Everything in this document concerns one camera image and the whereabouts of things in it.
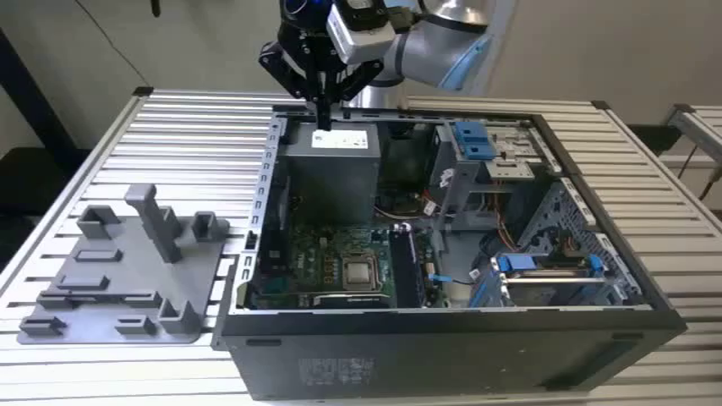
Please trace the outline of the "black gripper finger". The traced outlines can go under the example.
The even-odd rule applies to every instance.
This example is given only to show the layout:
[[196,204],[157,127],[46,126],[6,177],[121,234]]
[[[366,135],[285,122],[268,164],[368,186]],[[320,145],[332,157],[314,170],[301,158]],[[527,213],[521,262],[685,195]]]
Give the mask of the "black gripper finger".
[[286,93],[314,107],[317,128],[324,128],[324,93],[310,46],[305,40],[290,42],[289,49],[269,41],[260,49],[258,63]]
[[357,65],[349,74],[344,74],[346,65],[337,63],[324,71],[322,129],[332,127],[332,105],[353,99],[382,70],[381,60],[369,60]]

